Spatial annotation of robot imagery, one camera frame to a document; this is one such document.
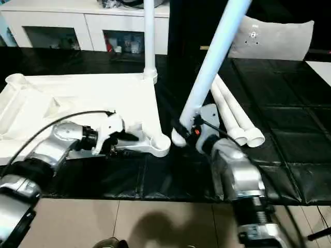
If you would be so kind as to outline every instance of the white tube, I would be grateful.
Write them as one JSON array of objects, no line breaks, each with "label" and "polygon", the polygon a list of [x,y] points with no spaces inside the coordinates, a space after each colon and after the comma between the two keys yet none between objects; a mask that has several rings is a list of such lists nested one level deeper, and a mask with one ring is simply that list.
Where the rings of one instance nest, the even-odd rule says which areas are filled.
[{"label": "white tube", "polygon": [[25,76],[20,73],[9,75],[8,77],[6,77],[5,81],[7,84],[11,84],[16,89],[21,89],[23,85],[29,84]]},{"label": "white tube", "polygon": [[154,52],[154,0],[144,0],[145,10],[145,69],[144,77],[157,81]]},{"label": "white tube", "polygon": [[[218,24],[207,55],[187,99],[179,122],[191,130],[193,118],[201,108],[217,71],[223,63],[231,46],[238,27],[244,17],[251,0],[229,0]],[[186,141],[175,129],[172,130],[172,141],[176,146],[183,147]]]},{"label": "white tube", "polygon": [[238,101],[234,98],[226,84],[223,82],[221,77],[217,74],[215,78],[217,87],[220,89],[221,94],[226,100],[232,114],[237,120],[239,126],[245,130],[245,136],[247,138],[247,145],[249,147],[257,147],[264,143],[265,137],[260,131],[256,128],[252,121],[249,119],[243,108],[240,106]]},{"label": "white tube", "polygon": [[160,119],[159,119],[159,112],[157,109],[157,102],[155,97],[155,89],[154,85],[152,84],[152,79],[145,79],[142,84],[147,84],[145,86],[144,93],[147,96],[153,96],[152,98],[148,99],[148,109],[143,111],[142,115],[144,115],[144,122],[142,124],[142,129],[144,134],[153,142],[151,142],[151,146],[155,149],[161,150],[169,150],[171,141],[170,139],[162,133]]},{"label": "white tube", "polygon": [[245,131],[239,127],[215,81],[213,82],[210,91],[212,92],[213,98],[215,100],[216,106],[218,108],[219,114],[221,115],[228,135],[234,138],[238,142],[238,144],[243,146],[247,143]]}]

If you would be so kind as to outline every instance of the tile floor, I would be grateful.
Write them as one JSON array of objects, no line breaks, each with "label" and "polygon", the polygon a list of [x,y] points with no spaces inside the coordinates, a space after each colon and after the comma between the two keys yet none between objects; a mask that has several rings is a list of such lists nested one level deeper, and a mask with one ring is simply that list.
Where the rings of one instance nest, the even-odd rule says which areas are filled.
[{"label": "tile floor", "polygon": [[[331,208],[320,207],[331,224]],[[277,216],[295,237],[285,209]],[[317,207],[291,207],[304,236],[323,229]],[[240,248],[231,207],[157,201],[43,199],[20,248],[90,248],[115,236],[131,248]],[[307,241],[309,248],[331,247],[329,237]]]}]

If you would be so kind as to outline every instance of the glass cabinet door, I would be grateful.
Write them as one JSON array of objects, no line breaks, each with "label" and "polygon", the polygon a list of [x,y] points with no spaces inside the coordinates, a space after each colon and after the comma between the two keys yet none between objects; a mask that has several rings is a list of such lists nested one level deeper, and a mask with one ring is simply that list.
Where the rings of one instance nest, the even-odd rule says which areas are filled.
[{"label": "glass cabinet door", "polygon": [[[144,17],[86,14],[95,51],[143,54]],[[155,54],[168,53],[169,18],[155,18]]]},{"label": "glass cabinet door", "polygon": [[2,11],[2,15],[19,47],[93,50],[84,14]]}]

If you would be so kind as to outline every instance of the person's shoe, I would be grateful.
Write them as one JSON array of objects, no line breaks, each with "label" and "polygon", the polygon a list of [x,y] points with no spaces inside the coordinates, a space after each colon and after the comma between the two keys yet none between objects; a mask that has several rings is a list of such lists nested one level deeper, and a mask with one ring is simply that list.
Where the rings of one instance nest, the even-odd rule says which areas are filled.
[{"label": "person's shoe", "polygon": [[93,248],[129,248],[129,246],[125,240],[119,241],[116,238],[109,238],[99,241]]}]

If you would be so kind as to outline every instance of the black table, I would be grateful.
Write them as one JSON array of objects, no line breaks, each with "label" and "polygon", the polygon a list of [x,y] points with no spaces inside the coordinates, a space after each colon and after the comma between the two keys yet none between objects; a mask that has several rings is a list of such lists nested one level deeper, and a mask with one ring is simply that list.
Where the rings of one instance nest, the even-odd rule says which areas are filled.
[{"label": "black table", "polygon": [[[0,48],[1,87],[24,75],[142,72],[141,56],[105,52]],[[157,56],[155,85],[163,132],[186,102],[202,58]],[[305,62],[227,59],[220,75],[266,137],[245,148],[277,184],[264,178],[275,204],[331,204],[331,87]],[[210,96],[206,103],[212,102]],[[194,149],[171,147],[164,158],[150,154],[68,161],[47,197],[219,202],[207,160]]]}]

